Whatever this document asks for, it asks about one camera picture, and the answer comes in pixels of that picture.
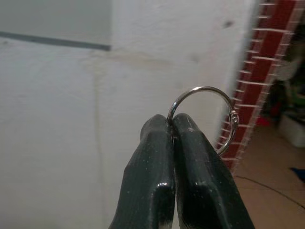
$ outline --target silver ring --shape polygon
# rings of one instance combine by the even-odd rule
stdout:
[[[229,137],[226,140],[226,142],[221,146],[221,148],[219,148],[218,150],[215,149],[215,151],[217,152],[218,155],[222,155],[227,150],[230,143],[233,141],[235,134],[236,134],[236,129],[237,129],[238,123],[239,123],[238,113],[234,110],[234,106],[233,106],[231,99],[223,91],[221,91],[215,87],[195,87],[189,91],[184,92],[172,104],[170,111],[168,112],[168,115],[167,115],[167,120],[171,125],[172,121],[173,121],[173,114],[175,113],[175,111],[176,111],[177,107],[180,105],[180,103],[188,96],[190,96],[196,92],[203,92],[203,91],[209,91],[209,92],[213,92],[217,95],[220,95],[225,100],[226,104],[228,105],[228,107],[230,109],[229,121],[231,124],[231,131],[230,131]]]

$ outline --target floor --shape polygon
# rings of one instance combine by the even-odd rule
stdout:
[[[305,205],[305,185],[288,168],[305,168],[305,149],[292,146],[272,127],[257,127],[236,175],[254,179]],[[305,229],[305,210],[285,197],[235,177],[256,229]]]

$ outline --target black wire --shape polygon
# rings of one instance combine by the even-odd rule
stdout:
[[[294,202],[295,204],[297,204],[297,205],[300,206],[301,208],[305,209],[305,206],[304,206],[304,205],[300,204],[299,202],[295,201],[294,199],[290,198],[289,196],[286,196],[284,193],[282,193],[282,192],[280,192],[280,191],[278,191],[278,190],[276,190],[276,189],[274,189],[274,188],[272,188],[272,187],[269,187],[268,185],[264,185],[264,184],[262,184],[262,183],[260,183],[260,182],[258,182],[258,181],[256,181],[256,180],[252,180],[252,179],[247,178],[247,177],[241,177],[241,176],[236,176],[236,177],[241,178],[241,179],[245,179],[245,180],[250,180],[250,181],[252,181],[252,182],[254,182],[254,183],[257,183],[257,184],[259,184],[259,185],[261,185],[261,186],[264,186],[264,187],[266,187],[266,188],[268,188],[268,189],[270,189],[270,190],[272,190],[272,191],[274,191],[274,192],[280,194],[281,196],[287,198],[288,200]]]

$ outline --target red brick wall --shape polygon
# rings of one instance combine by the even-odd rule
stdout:
[[[244,67],[237,74],[236,91],[232,96],[240,125],[234,142],[222,156],[233,173],[251,138],[276,69],[280,66],[304,6],[304,0],[266,0],[260,5],[260,15],[252,28],[253,37],[246,50]],[[225,119],[217,147],[221,146],[229,133],[230,125]]]

